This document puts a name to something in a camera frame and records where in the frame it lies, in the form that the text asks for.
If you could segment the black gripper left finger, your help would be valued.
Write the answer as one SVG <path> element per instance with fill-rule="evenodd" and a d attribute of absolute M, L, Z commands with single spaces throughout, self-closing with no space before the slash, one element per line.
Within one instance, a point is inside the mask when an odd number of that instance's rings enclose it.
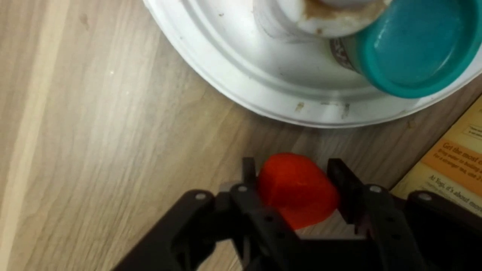
<path fill-rule="evenodd" d="M 258 175 L 256 175 L 255 160 L 250 159 L 250 157 L 246 157 L 243 160 L 243 183 L 247 187 L 255 189 L 256 187 L 256 180 L 258 180 Z"/>

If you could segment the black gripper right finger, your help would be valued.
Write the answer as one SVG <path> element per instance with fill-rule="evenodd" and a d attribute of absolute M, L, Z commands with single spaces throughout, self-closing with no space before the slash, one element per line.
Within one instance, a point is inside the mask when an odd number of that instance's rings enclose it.
<path fill-rule="evenodd" d="M 339 213 L 348 225 L 354 225 L 359 217 L 357 205 L 363 183 L 341 159 L 329 160 L 327 175 L 339 193 Z"/>

